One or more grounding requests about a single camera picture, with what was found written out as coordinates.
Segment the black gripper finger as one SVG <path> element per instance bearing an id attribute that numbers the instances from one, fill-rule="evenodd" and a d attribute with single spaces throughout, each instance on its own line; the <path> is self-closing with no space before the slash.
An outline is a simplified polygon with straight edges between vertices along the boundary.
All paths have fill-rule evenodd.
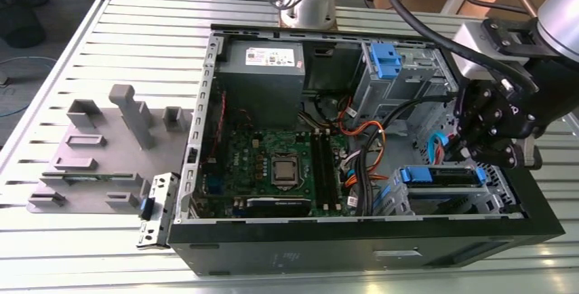
<path id="1" fill-rule="evenodd" d="M 540 169 L 543 158 L 534 135 L 524 139 L 507 138 L 496 142 L 479 142 L 467 147 L 465 139 L 456 134 L 456 162 L 471 160 L 508 169 Z"/>
<path id="2" fill-rule="evenodd" d="M 508 145 L 496 124 L 503 120 L 504 88 L 487 80 L 461 80 L 455 104 L 459 145 Z"/>

